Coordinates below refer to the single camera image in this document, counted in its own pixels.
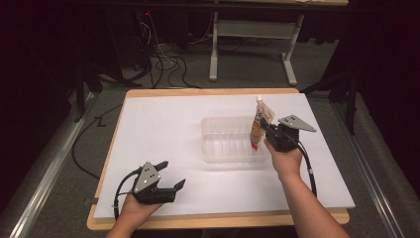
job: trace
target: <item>wrist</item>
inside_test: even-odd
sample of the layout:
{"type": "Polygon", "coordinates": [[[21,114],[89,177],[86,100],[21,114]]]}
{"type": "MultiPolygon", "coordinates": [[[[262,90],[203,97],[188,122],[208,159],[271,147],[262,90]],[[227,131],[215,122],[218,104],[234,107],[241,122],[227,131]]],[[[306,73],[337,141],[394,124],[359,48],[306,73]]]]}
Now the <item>wrist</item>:
{"type": "Polygon", "coordinates": [[[288,184],[294,184],[297,182],[303,182],[303,179],[299,173],[286,174],[286,175],[278,174],[278,179],[280,179],[280,182],[281,184],[283,184],[283,186],[288,185],[288,184]]]}
{"type": "Polygon", "coordinates": [[[142,226],[147,221],[147,219],[147,217],[142,217],[139,219],[129,215],[121,214],[107,237],[131,237],[133,232],[142,226]]]}

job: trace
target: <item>wooden border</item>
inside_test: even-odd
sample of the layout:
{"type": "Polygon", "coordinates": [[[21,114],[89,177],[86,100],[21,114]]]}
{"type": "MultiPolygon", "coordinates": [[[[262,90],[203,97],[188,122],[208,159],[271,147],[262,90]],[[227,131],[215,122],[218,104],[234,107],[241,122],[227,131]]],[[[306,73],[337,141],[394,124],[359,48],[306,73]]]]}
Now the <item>wooden border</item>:
{"type": "MultiPolygon", "coordinates": [[[[298,93],[295,88],[233,88],[233,89],[136,89],[127,92],[130,97],[156,96],[200,96],[200,95],[238,95],[238,94],[276,94],[298,93]]],[[[110,150],[102,170],[101,179],[96,189],[95,197],[99,197],[103,180],[108,166],[112,145],[116,137],[114,132],[110,150]]],[[[110,230],[114,225],[114,218],[95,219],[96,205],[93,204],[87,219],[87,227],[91,230],[110,230]]],[[[330,213],[340,223],[346,224],[350,217],[347,209],[330,209],[330,213]]],[[[222,227],[265,227],[293,225],[288,211],[277,212],[244,212],[235,214],[182,215],[168,217],[151,217],[140,229],[187,229],[187,228],[222,228],[222,227]]]]}

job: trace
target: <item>clear plastic container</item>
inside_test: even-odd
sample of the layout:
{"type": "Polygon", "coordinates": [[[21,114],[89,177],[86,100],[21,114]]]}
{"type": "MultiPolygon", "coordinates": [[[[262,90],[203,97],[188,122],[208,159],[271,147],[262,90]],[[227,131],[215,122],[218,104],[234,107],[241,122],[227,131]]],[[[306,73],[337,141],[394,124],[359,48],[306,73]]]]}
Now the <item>clear plastic container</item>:
{"type": "Polygon", "coordinates": [[[269,151],[263,144],[255,151],[250,132],[254,117],[207,117],[201,120],[202,147],[207,163],[263,162],[269,151]]]}

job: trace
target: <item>desk leg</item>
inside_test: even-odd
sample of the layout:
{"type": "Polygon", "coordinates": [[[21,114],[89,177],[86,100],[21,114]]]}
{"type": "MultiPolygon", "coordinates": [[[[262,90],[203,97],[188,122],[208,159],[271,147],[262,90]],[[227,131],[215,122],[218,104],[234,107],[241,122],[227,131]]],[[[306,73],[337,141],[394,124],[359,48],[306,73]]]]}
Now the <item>desk leg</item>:
{"type": "Polygon", "coordinates": [[[293,53],[294,46],[296,45],[297,37],[299,36],[300,28],[302,27],[303,15],[299,15],[296,21],[296,26],[293,29],[292,36],[290,38],[290,45],[287,53],[281,54],[281,59],[284,64],[284,69],[286,70],[287,79],[290,85],[296,85],[296,77],[294,76],[293,67],[291,66],[290,58],[293,53]]]}
{"type": "Polygon", "coordinates": [[[213,49],[211,51],[211,59],[210,59],[210,81],[217,80],[217,34],[218,34],[218,21],[219,21],[219,14],[217,12],[214,13],[213,16],[213,49]]]}

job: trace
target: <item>white paper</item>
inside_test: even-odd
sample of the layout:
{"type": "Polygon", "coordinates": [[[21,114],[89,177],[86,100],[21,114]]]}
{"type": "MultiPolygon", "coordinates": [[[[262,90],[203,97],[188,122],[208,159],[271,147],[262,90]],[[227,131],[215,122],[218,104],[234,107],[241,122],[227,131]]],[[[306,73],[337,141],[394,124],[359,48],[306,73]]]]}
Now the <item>white paper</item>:
{"type": "MultiPolygon", "coordinates": [[[[300,131],[313,168],[318,198],[327,208],[355,204],[316,122],[304,94],[263,94],[264,103],[276,114],[273,122],[291,114],[317,132],[300,131]]],[[[126,98],[118,133],[109,158],[95,218],[113,217],[113,200],[120,181],[146,161],[169,161],[160,171],[158,187],[173,187],[186,179],[174,203],[154,216],[288,210],[271,160],[263,163],[207,164],[201,148],[201,119],[253,117],[256,95],[165,96],[126,98]]],[[[310,186],[306,165],[301,174],[310,186]]],[[[134,178],[122,192],[130,190],[134,178]]],[[[124,202],[120,196],[120,206],[124,202]]]]}

